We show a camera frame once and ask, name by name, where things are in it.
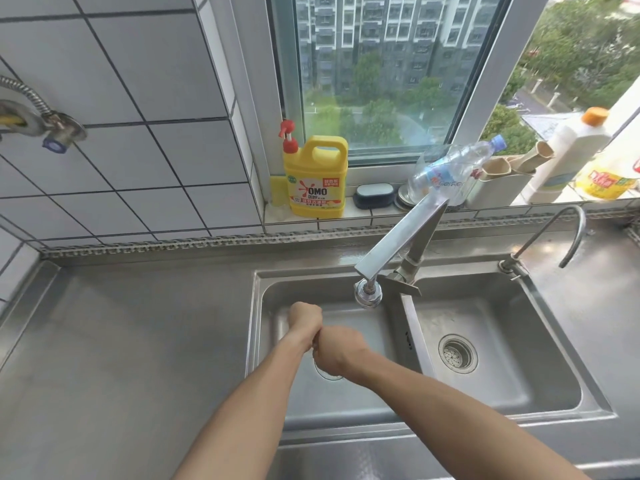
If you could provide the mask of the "person's left hand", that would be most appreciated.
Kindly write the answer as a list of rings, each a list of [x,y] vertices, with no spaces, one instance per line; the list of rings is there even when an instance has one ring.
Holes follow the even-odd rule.
[[[314,339],[323,326],[323,313],[319,306],[298,301],[292,304],[287,315],[289,329],[285,338],[303,353],[313,347]]]

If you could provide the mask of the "person's right hand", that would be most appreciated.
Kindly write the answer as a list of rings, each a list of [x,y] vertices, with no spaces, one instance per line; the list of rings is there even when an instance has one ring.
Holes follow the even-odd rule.
[[[323,326],[314,339],[313,357],[320,370],[352,380],[358,364],[371,352],[361,332],[340,325]]]

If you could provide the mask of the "person's left forearm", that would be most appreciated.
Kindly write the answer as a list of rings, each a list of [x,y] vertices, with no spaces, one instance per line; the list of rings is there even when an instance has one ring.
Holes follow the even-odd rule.
[[[266,480],[289,395],[316,332],[289,331],[220,404],[172,480]]]

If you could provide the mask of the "person's right forearm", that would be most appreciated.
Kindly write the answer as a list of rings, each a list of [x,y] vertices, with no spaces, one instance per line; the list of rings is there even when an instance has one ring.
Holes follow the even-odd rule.
[[[590,480],[489,406],[367,348],[348,350],[342,375],[379,395],[455,480]]]

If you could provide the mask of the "steel sink drain strainer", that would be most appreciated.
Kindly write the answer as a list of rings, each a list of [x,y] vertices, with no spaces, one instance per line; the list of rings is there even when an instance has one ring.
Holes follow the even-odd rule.
[[[458,374],[474,372],[479,362],[475,346],[457,334],[448,334],[440,339],[438,354],[444,365]]]

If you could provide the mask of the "stainless steel kitchen faucet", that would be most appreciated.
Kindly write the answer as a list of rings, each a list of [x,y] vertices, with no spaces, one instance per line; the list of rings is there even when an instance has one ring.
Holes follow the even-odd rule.
[[[354,286],[355,299],[360,306],[379,306],[384,291],[421,297],[421,291],[414,285],[415,277],[448,202],[437,193],[425,196],[355,265],[356,272],[362,277]],[[410,247],[400,265],[390,274],[382,275],[383,268],[407,244]]]

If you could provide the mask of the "dark blue soap dish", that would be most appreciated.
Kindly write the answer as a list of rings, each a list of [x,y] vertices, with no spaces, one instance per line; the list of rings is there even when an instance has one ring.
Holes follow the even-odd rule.
[[[359,185],[353,195],[353,203],[362,210],[383,209],[393,204],[395,195],[393,185],[388,183]]]

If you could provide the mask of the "yellow dish soap jug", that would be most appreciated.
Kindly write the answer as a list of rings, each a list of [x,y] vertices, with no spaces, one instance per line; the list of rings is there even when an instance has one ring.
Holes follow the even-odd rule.
[[[346,204],[348,142],[340,136],[310,136],[300,146],[295,124],[283,120],[283,162],[288,202],[293,214],[316,219],[341,218]]]

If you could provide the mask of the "stainless steel double sink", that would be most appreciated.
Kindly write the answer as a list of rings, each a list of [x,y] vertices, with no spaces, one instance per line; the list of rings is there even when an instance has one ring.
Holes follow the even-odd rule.
[[[297,301],[323,311],[325,326],[361,332],[370,348],[402,366],[457,388],[524,425],[614,417],[612,408],[532,282],[498,270],[494,258],[441,260],[421,267],[421,297],[384,291],[382,303],[356,303],[360,280],[347,267],[258,271],[247,354],[251,372],[287,331]],[[438,343],[468,339],[474,372],[448,369]]]

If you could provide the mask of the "clear plastic water bottle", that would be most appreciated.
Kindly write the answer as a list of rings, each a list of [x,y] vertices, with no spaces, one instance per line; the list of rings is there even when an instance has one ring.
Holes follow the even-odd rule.
[[[409,202],[418,204],[433,193],[449,200],[450,207],[463,204],[470,191],[468,181],[496,153],[507,149],[501,135],[466,146],[430,146],[418,158],[406,185]]]

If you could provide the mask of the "beige utensil holder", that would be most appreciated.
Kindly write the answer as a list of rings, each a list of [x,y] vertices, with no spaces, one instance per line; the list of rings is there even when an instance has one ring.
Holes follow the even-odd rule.
[[[554,151],[546,141],[523,155],[495,157],[487,160],[474,180],[465,199],[471,210],[507,207],[536,175],[537,168],[554,158]]]

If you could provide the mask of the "white bottle with orange cap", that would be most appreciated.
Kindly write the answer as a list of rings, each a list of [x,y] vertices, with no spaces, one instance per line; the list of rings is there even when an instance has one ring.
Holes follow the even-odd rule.
[[[554,156],[536,169],[522,192],[530,204],[548,204],[564,191],[593,156],[611,140],[605,128],[609,110],[590,107],[559,125],[548,140]]]

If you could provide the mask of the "yellow labelled bottle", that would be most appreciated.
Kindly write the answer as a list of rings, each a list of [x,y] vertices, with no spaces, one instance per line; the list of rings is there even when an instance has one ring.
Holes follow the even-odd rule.
[[[578,174],[574,189],[593,200],[617,200],[640,182],[640,150],[604,150]]]

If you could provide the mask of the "window frame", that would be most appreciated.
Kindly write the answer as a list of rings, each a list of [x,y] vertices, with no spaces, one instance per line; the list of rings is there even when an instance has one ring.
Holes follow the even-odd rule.
[[[235,86],[252,171],[284,174],[300,144],[342,136],[355,167],[408,166],[481,139],[550,0],[195,0]]]

